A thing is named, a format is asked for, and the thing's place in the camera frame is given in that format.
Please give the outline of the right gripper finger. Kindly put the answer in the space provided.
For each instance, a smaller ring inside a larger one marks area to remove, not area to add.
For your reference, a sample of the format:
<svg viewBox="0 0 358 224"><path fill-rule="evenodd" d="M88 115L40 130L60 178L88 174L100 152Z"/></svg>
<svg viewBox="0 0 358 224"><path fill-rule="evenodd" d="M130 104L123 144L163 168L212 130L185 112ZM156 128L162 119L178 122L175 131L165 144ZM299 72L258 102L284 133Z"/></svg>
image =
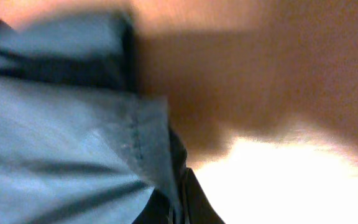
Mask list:
<svg viewBox="0 0 358 224"><path fill-rule="evenodd" d="M163 193L154 190L133 224L224 224L190 168L181 179L178 196L179 202L174 205Z"/></svg>

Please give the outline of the navy blue shorts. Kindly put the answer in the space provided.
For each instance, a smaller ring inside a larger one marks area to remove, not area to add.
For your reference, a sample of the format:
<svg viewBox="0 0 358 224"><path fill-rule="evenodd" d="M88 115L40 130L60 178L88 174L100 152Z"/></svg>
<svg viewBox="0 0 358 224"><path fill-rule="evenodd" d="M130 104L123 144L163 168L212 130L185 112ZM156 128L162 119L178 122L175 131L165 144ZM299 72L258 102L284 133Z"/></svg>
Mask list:
<svg viewBox="0 0 358 224"><path fill-rule="evenodd" d="M133 223L179 202L167 104L137 92L123 13L0 26L0 223Z"/></svg>

